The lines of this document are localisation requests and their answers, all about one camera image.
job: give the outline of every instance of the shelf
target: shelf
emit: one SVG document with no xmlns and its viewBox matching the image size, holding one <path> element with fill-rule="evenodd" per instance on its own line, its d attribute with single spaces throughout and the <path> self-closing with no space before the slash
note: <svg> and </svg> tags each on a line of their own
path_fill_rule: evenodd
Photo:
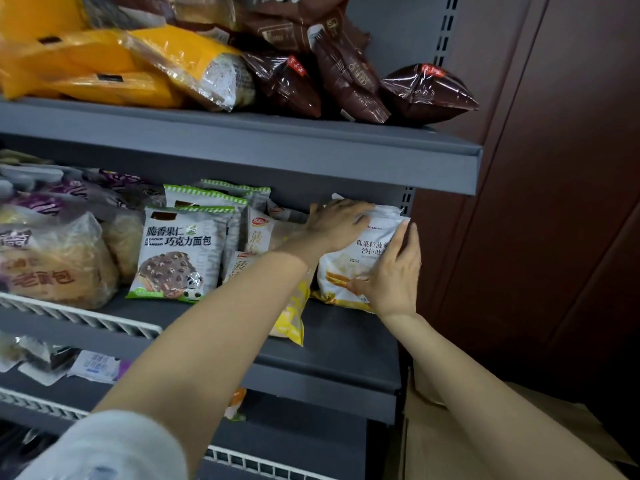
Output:
<svg viewBox="0 0 640 480">
<path fill-rule="evenodd" d="M 80 378 L 63 378 L 44 387 L 12 369 L 0 374 L 0 388 L 76 410 L 91 411 L 110 386 Z M 214 451 L 232 451 L 313 472 L 318 477 L 364 478 L 367 420 L 254 391 L 247 394 L 242 411 L 247 421 L 223 420 L 208 455 Z M 55 434 L 62 434 L 72 424 L 70 420 L 5 401 L 0 402 L 0 417 Z M 203 460 L 202 469 L 208 470 L 205 474 L 208 478 L 215 478 L 212 476 L 215 473 L 219 478 L 228 478 L 226 474 L 221 475 L 220 468 L 228 467 Z M 242 473 L 255 478 L 255 474 Z"/>
<path fill-rule="evenodd" d="M 429 128 L 0 100 L 0 133 L 475 194 L 482 149 Z"/>
<path fill-rule="evenodd" d="M 174 301 L 124 299 L 124 293 L 120 292 L 99 310 L 103 315 L 96 315 L 98 319 L 84 310 L 66 312 L 76 320 L 74 323 L 56 311 L 64 307 L 50 303 L 7 294 L 0 294 L 0 303 L 5 306 L 0 308 L 0 330 L 129 360 L 137 358 L 151 343 L 138 329 L 146 323 L 149 328 L 164 330 L 188 308 Z M 43 314 L 30 311 L 27 305 Z M 46 310 L 55 311 L 61 318 L 46 314 Z M 83 314 L 86 320 L 79 318 Z M 126 331 L 101 316 L 129 319 L 133 325 L 128 325 Z M 393 424 L 396 391 L 401 388 L 399 355 L 396 340 L 380 320 L 371 314 L 313 299 L 309 300 L 302 319 L 305 346 L 268 338 L 243 385 Z M 108 330 L 102 323 L 114 330 Z"/>
</svg>

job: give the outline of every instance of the white sleeve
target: white sleeve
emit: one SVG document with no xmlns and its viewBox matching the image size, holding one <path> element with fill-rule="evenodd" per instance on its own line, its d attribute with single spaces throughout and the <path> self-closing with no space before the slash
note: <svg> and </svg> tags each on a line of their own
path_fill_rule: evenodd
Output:
<svg viewBox="0 0 640 480">
<path fill-rule="evenodd" d="M 78 421 L 16 480 L 187 480 L 180 443 L 162 426 L 130 411 Z"/>
</svg>

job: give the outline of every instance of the red logo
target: red logo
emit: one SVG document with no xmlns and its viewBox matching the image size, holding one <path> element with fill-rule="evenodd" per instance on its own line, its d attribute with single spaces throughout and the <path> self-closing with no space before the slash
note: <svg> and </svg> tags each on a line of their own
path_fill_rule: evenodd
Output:
<svg viewBox="0 0 640 480">
<path fill-rule="evenodd" d="M 297 58 L 295 58 L 294 55 L 290 55 L 287 58 L 287 65 L 291 67 L 294 71 L 299 73 L 300 75 L 307 74 L 307 70 L 304 67 L 302 67 L 302 64 L 300 63 L 299 60 L 297 60 Z"/>
<path fill-rule="evenodd" d="M 432 75 L 434 77 L 444 77 L 447 74 L 441 68 L 431 64 L 422 64 L 422 73 L 425 74 L 425 76 Z"/>
</svg>

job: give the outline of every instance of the person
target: person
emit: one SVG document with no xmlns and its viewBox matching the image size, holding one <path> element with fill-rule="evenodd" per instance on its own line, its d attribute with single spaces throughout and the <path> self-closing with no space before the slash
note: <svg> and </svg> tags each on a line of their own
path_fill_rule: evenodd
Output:
<svg viewBox="0 0 640 480">
<path fill-rule="evenodd" d="M 356 240 L 373 205 L 313 205 L 305 232 L 260 257 L 192 306 L 140 355 L 92 413 L 20 480 L 194 478 L 227 403 L 291 291 L 320 257 Z M 402 224 L 364 295 L 420 364 L 497 479 L 606 480 L 623 476 L 569 431 L 437 333 L 416 313 L 420 245 Z"/>
</svg>

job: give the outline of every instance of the hand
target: hand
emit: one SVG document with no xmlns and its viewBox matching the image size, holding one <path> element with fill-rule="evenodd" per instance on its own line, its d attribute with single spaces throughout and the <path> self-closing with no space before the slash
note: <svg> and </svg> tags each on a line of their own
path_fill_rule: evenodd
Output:
<svg viewBox="0 0 640 480">
<path fill-rule="evenodd" d="M 343 250 L 355 241 L 371 222 L 371 217 L 362 214 L 375 207 L 372 203 L 348 199 L 334 200 L 326 207 L 311 204 L 304 233 L 277 250 L 299 257 L 309 268 L 315 267 L 323 255 Z"/>
<path fill-rule="evenodd" d="M 420 275 L 420 241 L 413 223 L 406 248 L 400 253 L 408 221 L 400 224 L 385 252 L 371 271 L 369 279 L 351 280 L 349 291 L 364 295 L 383 321 L 392 315 L 413 315 Z"/>
</svg>

